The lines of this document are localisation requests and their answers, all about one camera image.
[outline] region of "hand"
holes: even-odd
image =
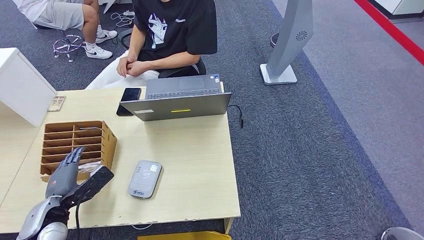
[[[116,71],[119,75],[126,78],[128,73],[128,64],[137,61],[137,58],[134,56],[124,56],[119,59],[118,66],[116,67]]]
[[[152,66],[149,61],[135,61],[128,64],[127,74],[136,78],[149,70],[152,70]]]

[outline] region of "laptop touchpad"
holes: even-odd
[[[203,89],[205,87],[205,81],[203,77],[188,77],[179,80],[179,89]]]

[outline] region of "office chair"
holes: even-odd
[[[131,36],[133,33],[133,29],[127,29],[125,31],[122,31],[118,34],[118,39],[120,43],[126,48],[129,49],[130,47],[125,44],[124,39]],[[206,74],[206,66],[203,63],[202,58],[199,59],[199,62],[195,64],[196,67],[192,66],[185,66],[185,67],[179,67],[179,68],[173,68],[173,69],[163,69],[159,73],[160,79],[164,78],[172,78],[172,77],[185,77],[185,76],[194,76],[194,75],[205,75]]]
[[[52,30],[54,28],[41,26],[38,24],[34,24],[37,29],[43,30]],[[59,54],[66,54],[68,62],[72,63],[74,60],[71,58],[70,53],[79,49],[84,41],[80,36],[77,35],[67,35],[64,30],[59,30],[62,34],[62,37],[56,40],[53,43],[53,53],[54,57],[58,58]]]

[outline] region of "robot finger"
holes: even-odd
[[[71,164],[73,162],[73,159],[80,148],[81,148],[80,146],[76,147],[70,152],[69,157],[66,159],[66,164]]]
[[[85,147],[80,146],[80,147],[77,147],[73,150],[72,157],[71,157],[71,160],[70,160],[70,164],[78,165],[80,163],[81,154],[83,153],[84,149],[85,149]]]
[[[72,151],[70,153],[68,153],[65,156],[65,158],[60,162],[59,168],[68,163],[69,159],[71,158],[71,155],[72,155]]]

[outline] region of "red stripe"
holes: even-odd
[[[424,65],[424,51],[409,37],[401,32],[386,16],[378,11],[367,0],[354,0],[374,21],[378,23],[392,38],[404,47],[414,58]]]

